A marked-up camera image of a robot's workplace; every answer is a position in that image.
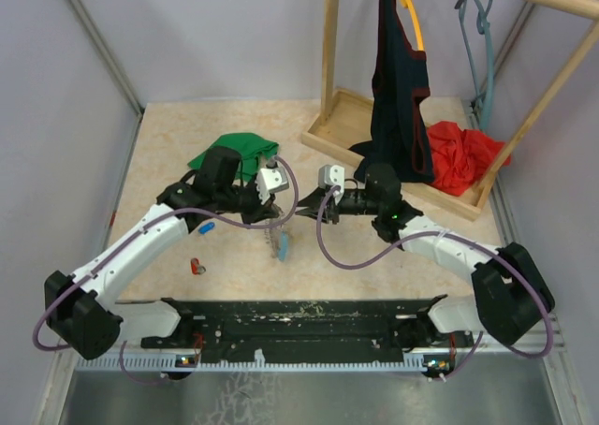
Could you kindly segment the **blue key tag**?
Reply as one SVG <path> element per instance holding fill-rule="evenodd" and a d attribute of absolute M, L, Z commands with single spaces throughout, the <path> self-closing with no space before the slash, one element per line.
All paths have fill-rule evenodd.
<path fill-rule="evenodd" d="M 206 223 L 206 224 L 204 224 L 204 225 L 200 226 L 200 227 L 198 228 L 197 232 L 198 232 L 200 235 L 204 235 L 204 234 L 206 234 L 206 233 L 208 233 L 208 232 L 212 231 L 214 228 L 215 228 L 215 223 L 214 223 L 214 222 L 209 222 L 209 223 Z"/>

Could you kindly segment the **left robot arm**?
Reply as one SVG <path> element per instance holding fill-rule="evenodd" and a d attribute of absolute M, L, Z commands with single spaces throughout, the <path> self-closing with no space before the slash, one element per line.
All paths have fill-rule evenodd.
<path fill-rule="evenodd" d="M 241 155 L 216 146 L 169 185 L 144 216 L 117 242 L 70 274 L 52 273 L 44 283 L 45 311 L 37 321 L 33 342 L 47 326 L 84 359 L 96 359 L 115 344 L 146 338 L 172 345 L 189 344 L 195 335 L 192 313 L 173 299 L 121 302 L 122 292 L 161 254 L 193 233 L 208 219 L 228 223 L 237 213 L 238 227 L 269 229 L 280 226 L 277 193 L 295 188 L 294 175 L 280 156 L 241 179 Z"/>

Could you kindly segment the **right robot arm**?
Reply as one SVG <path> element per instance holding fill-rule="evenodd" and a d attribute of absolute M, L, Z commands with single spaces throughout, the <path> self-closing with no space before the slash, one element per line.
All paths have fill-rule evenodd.
<path fill-rule="evenodd" d="M 546 327 L 542 355 L 553 346 L 549 314 L 555 306 L 547 284 L 528 250 L 511 242 L 504 247 L 467 239 L 432 221 L 401 193 L 402 183 L 389 164 L 373 164 L 362 187 L 347 188 L 344 170 L 325 165 L 318 186 L 300 200 L 296 213 L 319 226 L 343 215 L 368 215 L 377 236 L 391 249 L 425 257 L 469 283 L 464 297 L 434 300 L 418 322 L 419 338 L 442 344 L 452 332 L 488 334 L 509 350 L 535 325 Z"/>

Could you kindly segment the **green cloth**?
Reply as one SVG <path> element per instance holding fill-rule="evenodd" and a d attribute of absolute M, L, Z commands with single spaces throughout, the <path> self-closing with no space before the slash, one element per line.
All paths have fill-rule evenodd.
<path fill-rule="evenodd" d="M 241 155 L 238 177 L 249 182 L 257 174 L 262 159 L 270 159 L 277 155 L 279 143 L 265 139 L 252 132 L 228 133 L 221 135 L 211 146 L 226 147 Z"/>

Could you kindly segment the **red key tag with key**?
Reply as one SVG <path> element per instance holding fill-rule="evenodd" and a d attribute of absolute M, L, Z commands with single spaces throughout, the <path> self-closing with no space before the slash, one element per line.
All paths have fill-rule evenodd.
<path fill-rule="evenodd" d="M 206 272 L 206 268 L 200 263 L 197 258 L 190 259 L 191 272 L 194 275 L 201 275 Z"/>

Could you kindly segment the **red cloth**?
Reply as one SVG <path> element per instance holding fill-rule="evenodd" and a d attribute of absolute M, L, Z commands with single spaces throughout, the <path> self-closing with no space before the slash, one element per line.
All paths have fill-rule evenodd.
<path fill-rule="evenodd" d="M 463 195 L 489 168 L 504 143 L 479 130 L 441 121 L 427 127 L 434 180 L 431 186 L 451 196 Z"/>

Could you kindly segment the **dark navy garment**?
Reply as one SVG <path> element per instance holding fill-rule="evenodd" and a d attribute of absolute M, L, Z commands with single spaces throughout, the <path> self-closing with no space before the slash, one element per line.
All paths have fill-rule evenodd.
<path fill-rule="evenodd" d="M 363 182 L 370 165 L 385 163 L 404 183 L 432 183 L 431 148 L 420 111 L 431 93 L 427 56 L 405 34 L 397 0 L 378 0 L 377 39 L 371 138 L 350 147 L 362 156 L 354 178 Z"/>

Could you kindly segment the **grey-blue hanger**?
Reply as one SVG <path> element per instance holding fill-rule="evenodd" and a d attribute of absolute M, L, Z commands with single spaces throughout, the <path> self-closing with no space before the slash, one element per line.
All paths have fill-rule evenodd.
<path fill-rule="evenodd" d="M 476 65 L 473 47 L 471 45 L 466 20 L 468 6 L 475 7 L 475 31 L 484 44 L 484 77 L 481 78 Z M 489 15 L 494 0 L 457 0 L 454 9 L 458 15 L 459 27 L 463 46 L 466 52 L 468 67 L 470 69 L 474 94 L 470 99 L 472 113 L 477 120 L 477 127 L 481 132 L 489 130 L 495 97 L 495 49 Z"/>

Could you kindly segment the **yellow hanger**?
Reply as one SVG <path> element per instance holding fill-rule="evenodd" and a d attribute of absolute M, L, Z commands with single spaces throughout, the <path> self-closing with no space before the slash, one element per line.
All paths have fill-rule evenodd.
<path fill-rule="evenodd" d="M 425 42 L 424 37 L 422 35 L 422 30 L 420 26 L 420 21 L 415 9 L 413 0 L 400 0 L 400 4 L 402 8 L 406 9 L 409 12 L 410 19 L 413 25 L 415 38 L 416 38 L 416 47 L 419 51 L 425 51 Z"/>

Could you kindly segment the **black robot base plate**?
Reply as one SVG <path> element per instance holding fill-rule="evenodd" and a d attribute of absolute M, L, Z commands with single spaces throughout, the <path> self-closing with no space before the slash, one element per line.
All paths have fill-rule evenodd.
<path fill-rule="evenodd" d="M 384 343 L 398 332 L 402 347 L 425 342 L 436 344 L 449 335 L 435 329 L 427 313 L 435 301 L 429 300 L 282 300 L 282 301 L 186 301 L 169 300 L 182 320 L 169 337 L 149 334 L 141 338 L 142 348 L 191 348 L 192 337 L 203 327 L 214 330 L 223 326 L 232 331 L 241 322 L 241 336 L 285 336 L 283 324 L 294 323 L 292 336 L 312 340 L 326 333 L 331 322 L 346 322 L 352 317 L 367 320 L 356 332 Z"/>

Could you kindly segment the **aluminium rail frame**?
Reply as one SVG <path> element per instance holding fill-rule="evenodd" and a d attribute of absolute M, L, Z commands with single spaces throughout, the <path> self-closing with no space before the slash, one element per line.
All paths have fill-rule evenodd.
<path fill-rule="evenodd" d="M 475 351 L 501 351 L 488 334 L 452 332 L 436 344 L 420 342 L 402 347 L 398 332 L 384 343 L 356 332 L 367 320 L 352 317 L 331 322 L 326 333 L 312 340 L 291 335 L 295 325 L 283 324 L 285 336 L 241 336 L 241 322 L 230 333 L 223 326 L 203 327 L 192 337 L 192 347 L 111 349 L 97 359 L 78 359 L 80 371 L 121 371 L 127 375 L 156 372 L 172 379 L 208 372 L 393 372 L 428 377 L 446 375 Z"/>

